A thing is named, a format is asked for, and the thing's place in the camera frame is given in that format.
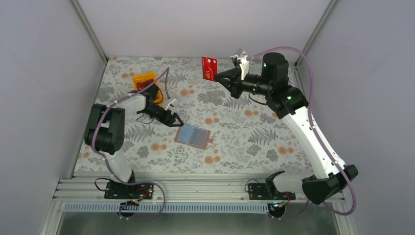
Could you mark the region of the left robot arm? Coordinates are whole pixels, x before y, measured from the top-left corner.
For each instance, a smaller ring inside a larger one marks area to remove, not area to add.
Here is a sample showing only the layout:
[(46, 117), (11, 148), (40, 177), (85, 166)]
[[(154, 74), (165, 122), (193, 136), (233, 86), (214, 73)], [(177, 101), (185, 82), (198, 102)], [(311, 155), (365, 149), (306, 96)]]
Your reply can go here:
[(125, 140), (125, 119), (130, 115), (144, 114), (168, 127), (184, 125), (179, 115), (154, 102), (148, 92), (135, 91), (110, 105), (93, 104), (90, 110), (84, 142), (93, 152), (104, 158), (111, 173), (110, 180), (126, 186), (136, 185), (121, 148)]

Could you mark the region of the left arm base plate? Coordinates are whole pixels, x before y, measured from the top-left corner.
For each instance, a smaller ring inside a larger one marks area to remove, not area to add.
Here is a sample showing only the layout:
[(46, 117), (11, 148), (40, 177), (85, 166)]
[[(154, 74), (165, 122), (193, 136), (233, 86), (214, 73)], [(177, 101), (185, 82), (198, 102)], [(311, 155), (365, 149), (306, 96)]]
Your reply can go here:
[(152, 199), (154, 185), (149, 183), (128, 186), (118, 182), (110, 181), (106, 185), (105, 199)]

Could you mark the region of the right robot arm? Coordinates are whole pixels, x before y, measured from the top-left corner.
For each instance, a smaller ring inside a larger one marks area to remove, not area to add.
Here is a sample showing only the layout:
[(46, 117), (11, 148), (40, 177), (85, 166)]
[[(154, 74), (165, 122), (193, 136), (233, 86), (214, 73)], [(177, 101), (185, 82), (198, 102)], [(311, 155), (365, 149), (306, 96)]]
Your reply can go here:
[(302, 91), (289, 84), (289, 63), (276, 52), (262, 57), (261, 74), (250, 74), (245, 53), (232, 58), (234, 68), (215, 75), (234, 98), (243, 92), (263, 95), (267, 106), (288, 126), (305, 151), (313, 174), (305, 176), (279, 171), (266, 179), (268, 191), (300, 193), (314, 203), (321, 204), (343, 190), (358, 175), (354, 165), (346, 165), (322, 134), (309, 110), (309, 102)]

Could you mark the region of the tan leather card holder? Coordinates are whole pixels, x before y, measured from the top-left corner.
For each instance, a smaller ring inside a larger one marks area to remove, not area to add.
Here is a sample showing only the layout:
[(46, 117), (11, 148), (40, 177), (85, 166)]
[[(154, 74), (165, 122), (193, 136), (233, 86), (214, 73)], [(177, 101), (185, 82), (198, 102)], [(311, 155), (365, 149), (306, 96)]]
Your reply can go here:
[(185, 124), (178, 129), (174, 142), (205, 150), (207, 145), (213, 142), (210, 135), (210, 130)]

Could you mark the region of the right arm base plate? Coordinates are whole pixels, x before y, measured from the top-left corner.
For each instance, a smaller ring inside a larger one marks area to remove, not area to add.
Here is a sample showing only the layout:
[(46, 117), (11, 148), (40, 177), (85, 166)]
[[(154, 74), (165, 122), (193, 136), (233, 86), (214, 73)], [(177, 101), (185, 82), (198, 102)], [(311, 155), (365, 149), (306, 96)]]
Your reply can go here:
[(287, 201), (288, 199), (296, 199), (296, 195), (294, 193), (276, 191), (275, 189), (269, 188), (265, 183), (249, 183), (246, 191), (248, 192), (249, 199), (256, 201)]

